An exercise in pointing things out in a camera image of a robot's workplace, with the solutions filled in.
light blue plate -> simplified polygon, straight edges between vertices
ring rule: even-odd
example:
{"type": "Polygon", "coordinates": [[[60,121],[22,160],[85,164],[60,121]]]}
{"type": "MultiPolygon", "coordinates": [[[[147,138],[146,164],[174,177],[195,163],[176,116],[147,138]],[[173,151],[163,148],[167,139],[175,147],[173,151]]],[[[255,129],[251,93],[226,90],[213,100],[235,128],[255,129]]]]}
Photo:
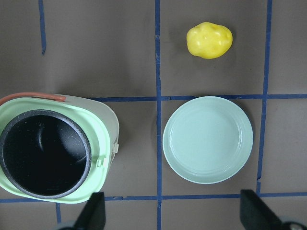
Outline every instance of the light blue plate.
{"type": "Polygon", "coordinates": [[[235,175],[249,158],[253,130],[243,110],[220,97],[200,97],[179,107],[164,130],[171,168],[188,181],[213,184],[235,175]]]}

yellow fruit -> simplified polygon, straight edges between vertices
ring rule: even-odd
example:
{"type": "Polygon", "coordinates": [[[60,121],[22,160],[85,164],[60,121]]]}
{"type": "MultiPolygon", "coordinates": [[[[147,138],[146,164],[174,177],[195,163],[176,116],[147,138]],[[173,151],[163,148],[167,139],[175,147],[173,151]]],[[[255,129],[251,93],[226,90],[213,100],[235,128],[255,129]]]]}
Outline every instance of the yellow fruit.
{"type": "Polygon", "coordinates": [[[192,55],[205,59],[218,58],[232,44],[232,34],[222,25],[205,22],[201,23],[187,33],[188,50],[192,55]]]}

gray surface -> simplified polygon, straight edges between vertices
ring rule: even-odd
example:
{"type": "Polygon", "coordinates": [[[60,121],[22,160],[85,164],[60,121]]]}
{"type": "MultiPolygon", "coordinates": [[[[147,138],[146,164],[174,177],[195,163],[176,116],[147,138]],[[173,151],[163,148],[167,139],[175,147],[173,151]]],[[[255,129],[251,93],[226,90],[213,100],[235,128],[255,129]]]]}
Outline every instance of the gray surface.
{"type": "Polygon", "coordinates": [[[306,93],[307,1],[273,3],[269,93],[306,93]]]}
{"type": "Polygon", "coordinates": [[[307,191],[307,100],[269,100],[261,190],[307,191]]]}
{"type": "MultiPolygon", "coordinates": [[[[47,50],[41,55],[37,1],[0,3],[0,97],[23,91],[81,97],[156,96],[154,1],[44,0],[47,50]]],[[[161,1],[163,96],[261,94],[266,35],[265,0],[161,1]],[[232,31],[220,58],[189,54],[187,31],[204,21],[232,31]]],[[[269,93],[307,93],[306,1],[273,1],[269,93]]],[[[162,131],[185,101],[162,102],[162,131]]],[[[248,115],[254,146],[244,168],[212,185],[178,176],[162,156],[162,195],[237,194],[256,188],[262,101],[234,100],[248,115]]],[[[106,196],[157,195],[156,102],[107,103],[120,122],[119,152],[106,196]]],[[[307,99],[267,102],[262,193],[306,192],[307,99]]],[[[0,188],[0,229],[52,229],[56,206],[7,203],[20,198],[0,188]]],[[[304,221],[306,197],[265,198],[281,216],[304,221]]],[[[236,229],[239,199],[162,202],[163,230],[236,229]]],[[[62,221],[75,220],[84,203],[61,205],[62,221]]],[[[106,229],[157,229],[157,201],[107,201],[106,229]]]]}
{"type": "Polygon", "coordinates": [[[262,93],[265,26],[265,1],[161,1],[162,95],[262,93]],[[233,33],[232,47],[217,59],[187,49],[188,30],[205,21],[233,33]]]}
{"type": "MultiPolygon", "coordinates": [[[[177,175],[168,165],[163,155],[163,195],[239,194],[243,188],[256,189],[261,100],[236,100],[234,102],[247,113],[254,131],[253,150],[246,165],[239,173],[226,181],[217,184],[195,184],[177,175]]],[[[183,101],[163,102],[163,130],[169,117],[183,103],[183,101]]]]}
{"type": "MultiPolygon", "coordinates": [[[[61,205],[62,221],[75,220],[84,204],[61,205]]],[[[105,230],[154,230],[157,228],[157,201],[106,201],[105,230]]]]}

rice cooker handle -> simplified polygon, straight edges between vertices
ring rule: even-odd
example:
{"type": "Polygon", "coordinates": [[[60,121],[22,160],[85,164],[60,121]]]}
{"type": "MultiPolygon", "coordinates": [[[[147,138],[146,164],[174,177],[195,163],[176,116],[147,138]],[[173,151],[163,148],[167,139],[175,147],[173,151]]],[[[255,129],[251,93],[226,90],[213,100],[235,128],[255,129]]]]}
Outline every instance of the rice cooker handle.
{"type": "Polygon", "coordinates": [[[19,92],[19,93],[14,93],[14,94],[1,98],[0,106],[8,102],[9,100],[20,98],[20,97],[38,97],[38,98],[43,98],[43,99],[54,100],[57,102],[64,102],[66,100],[66,97],[61,96],[61,95],[54,95],[54,94],[43,93],[43,92],[19,92]]]}

